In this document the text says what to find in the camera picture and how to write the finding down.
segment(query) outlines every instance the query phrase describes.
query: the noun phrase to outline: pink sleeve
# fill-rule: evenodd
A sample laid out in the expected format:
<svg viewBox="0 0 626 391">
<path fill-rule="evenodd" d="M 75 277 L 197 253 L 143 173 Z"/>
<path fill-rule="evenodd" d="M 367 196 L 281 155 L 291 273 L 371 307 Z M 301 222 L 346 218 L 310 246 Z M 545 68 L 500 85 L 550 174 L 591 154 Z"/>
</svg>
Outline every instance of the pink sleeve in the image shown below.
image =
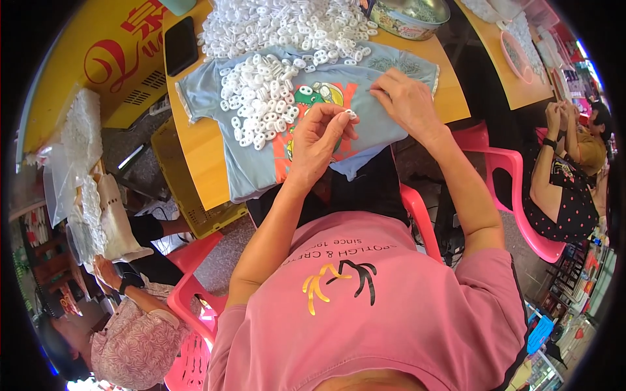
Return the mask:
<svg viewBox="0 0 626 391">
<path fill-rule="evenodd" d="M 163 381 L 188 335 L 183 323 L 175 328 L 158 315 L 144 314 L 106 341 L 97 358 L 99 375 L 120 387 L 146 390 Z"/>
<path fill-rule="evenodd" d="M 245 319 L 245 304 L 233 305 L 217 318 L 217 336 L 215 345 L 211 351 L 211 361 L 208 365 L 209 391 L 222 391 L 224 389 L 224 378 L 226 376 L 226 364 L 230 346 L 235 339 L 235 334 Z"/>
<path fill-rule="evenodd" d="M 510 377 L 510 368 L 526 353 L 526 315 L 514 273 L 511 254 L 497 248 L 464 257 L 455 272 L 485 336 L 475 350 L 481 368 L 474 373 L 492 377 L 483 380 L 496 385 L 505 381 L 505 373 Z"/>
</svg>

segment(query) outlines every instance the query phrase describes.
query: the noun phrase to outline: yellow table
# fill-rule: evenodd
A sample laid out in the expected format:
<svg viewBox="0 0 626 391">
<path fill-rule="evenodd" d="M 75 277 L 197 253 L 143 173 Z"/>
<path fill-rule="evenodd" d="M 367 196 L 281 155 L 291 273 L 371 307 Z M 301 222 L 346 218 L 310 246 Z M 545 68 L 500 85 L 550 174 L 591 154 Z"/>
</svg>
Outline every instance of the yellow table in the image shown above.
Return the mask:
<svg viewBox="0 0 626 391">
<path fill-rule="evenodd" d="M 474 15 L 460 0 L 454 0 L 462 12 L 468 18 L 469 23 L 474 27 L 478 37 L 482 41 L 493 66 L 498 72 L 502 87 L 506 93 L 506 99 L 509 102 L 511 110 L 528 106 L 529 104 L 552 98 L 552 87 L 546 77 L 545 84 L 541 82 L 541 77 L 533 73 L 533 81 L 528 84 L 522 79 L 515 76 L 515 73 L 506 62 L 500 46 L 501 30 L 495 23 L 487 23 Z"/>
<path fill-rule="evenodd" d="M 163 17 L 163 29 L 167 31 L 179 20 L 191 16 L 195 26 L 195 33 L 197 34 L 202 31 L 202 23 L 211 10 L 212 8 L 208 1 L 199 1 L 191 11 L 183 16 L 178 17 L 172 13 L 166 13 Z M 439 117 L 444 123 L 470 117 L 459 81 L 443 47 L 436 37 L 432 37 L 427 41 L 416 42 L 379 30 L 379 34 L 374 37 L 373 41 L 410 51 L 416 56 L 439 64 L 439 84 L 434 99 L 434 105 Z M 167 90 L 170 93 L 172 114 L 178 131 L 178 139 L 183 148 L 189 171 L 192 174 L 202 205 L 206 210 L 209 210 L 230 199 L 222 135 L 217 122 L 209 118 L 203 118 L 189 126 L 187 115 L 174 86 L 178 80 L 202 64 L 204 55 L 200 49 L 198 48 L 200 58 L 194 65 L 173 78 L 167 77 Z"/>
</svg>

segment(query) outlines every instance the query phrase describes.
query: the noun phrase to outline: orange letter print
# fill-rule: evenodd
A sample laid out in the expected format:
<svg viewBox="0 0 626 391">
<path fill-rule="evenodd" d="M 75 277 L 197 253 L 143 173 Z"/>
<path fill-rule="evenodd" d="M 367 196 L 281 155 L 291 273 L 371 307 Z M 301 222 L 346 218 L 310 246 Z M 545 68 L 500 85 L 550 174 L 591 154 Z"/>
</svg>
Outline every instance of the orange letter print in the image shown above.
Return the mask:
<svg viewBox="0 0 626 391">
<path fill-rule="evenodd" d="M 351 275 L 339 274 L 337 272 L 337 269 L 335 269 L 335 267 L 331 263 L 326 263 L 325 265 L 323 265 L 318 275 L 312 275 L 312 276 L 307 277 L 307 279 L 304 281 L 304 284 L 302 285 L 302 291 L 304 293 L 307 293 L 307 291 L 309 292 L 309 312 L 313 316 L 315 315 L 315 308 L 313 307 L 313 292 L 315 292 L 317 297 L 322 299 L 323 302 L 329 303 L 331 301 L 331 299 L 324 296 L 324 294 L 322 293 L 322 290 L 319 287 L 319 279 L 322 278 L 324 274 L 326 274 L 327 269 L 330 269 L 331 273 L 336 278 L 342 278 L 342 279 L 352 278 Z"/>
</svg>

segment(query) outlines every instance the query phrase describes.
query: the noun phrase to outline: concrete floor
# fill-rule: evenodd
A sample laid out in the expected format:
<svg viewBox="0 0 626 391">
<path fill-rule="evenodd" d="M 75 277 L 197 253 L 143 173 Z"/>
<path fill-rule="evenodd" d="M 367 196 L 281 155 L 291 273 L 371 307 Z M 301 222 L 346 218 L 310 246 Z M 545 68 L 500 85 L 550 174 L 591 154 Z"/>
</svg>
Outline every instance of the concrete floor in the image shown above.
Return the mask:
<svg viewBox="0 0 626 391">
<path fill-rule="evenodd" d="M 131 131 L 122 129 L 103 129 L 103 146 L 106 169 L 115 171 L 117 166 L 138 146 L 150 140 L 151 134 L 165 122 L 171 111 L 156 116 L 145 116 Z M 454 124 L 451 127 L 462 128 L 469 124 Z M 443 176 L 437 163 L 428 155 L 428 152 L 411 138 L 402 140 L 394 145 L 398 175 L 403 183 L 417 188 L 427 207 L 436 205 L 439 195 L 439 185 L 428 182 L 411 183 L 409 176 L 412 173 L 427 175 L 436 180 Z M 468 153 L 468 158 L 476 169 L 485 177 L 485 162 L 481 154 Z M 125 175 L 133 183 L 151 191 L 156 191 L 169 197 L 169 190 L 152 150 L 148 150 L 133 165 Z M 142 213 L 153 213 L 158 219 L 171 219 L 176 210 L 172 199 L 168 202 L 153 201 Z M 515 268 L 522 292 L 529 298 L 535 299 L 544 284 L 547 284 L 548 274 L 545 271 L 547 264 L 539 259 L 520 234 L 513 215 L 502 213 L 505 226 L 507 250 L 513 255 Z M 243 251 L 245 244 L 254 233 L 254 226 L 247 217 L 240 218 L 235 223 L 222 230 L 225 238 L 211 252 L 207 259 L 196 271 L 196 276 L 205 288 L 215 294 L 227 292 L 228 279 Z M 177 236 L 173 235 L 156 241 L 155 246 L 168 253 L 184 245 Z"/>
</svg>

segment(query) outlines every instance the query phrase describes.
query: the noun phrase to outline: black pants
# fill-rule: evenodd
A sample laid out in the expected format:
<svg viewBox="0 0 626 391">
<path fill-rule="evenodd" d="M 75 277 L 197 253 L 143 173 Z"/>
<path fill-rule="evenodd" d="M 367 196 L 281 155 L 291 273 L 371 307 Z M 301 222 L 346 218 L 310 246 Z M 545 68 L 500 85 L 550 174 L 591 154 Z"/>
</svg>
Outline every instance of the black pants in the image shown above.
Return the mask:
<svg viewBox="0 0 626 391">
<path fill-rule="evenodd" d="M 258 200 L 246 202 L 257 227 L 269 213 L 281 186 L 268 190 Z M 361 167 L 352 182 L 348 182 L 345 175 L 333 171 L 329 206 L 309 192 L 302 205 L 298 227 L 330 213 L 356 210 L 397 218 L 406 226 L 411 225 L 400 197 L 400 181 L 390 146 Z"/>
<path fill-rule="evenodd" d="M 118 273 L 144 274 L 150 282 L 176 285 L 183 272 L 151 243 L 163 238 L 163 227 L 153 215 L 131 216 L 128 218 L 133 236 L 142 247 L 151 248 L 154 254 L 136 259 L 130 263 L 115 263 Z"/>
</svg>

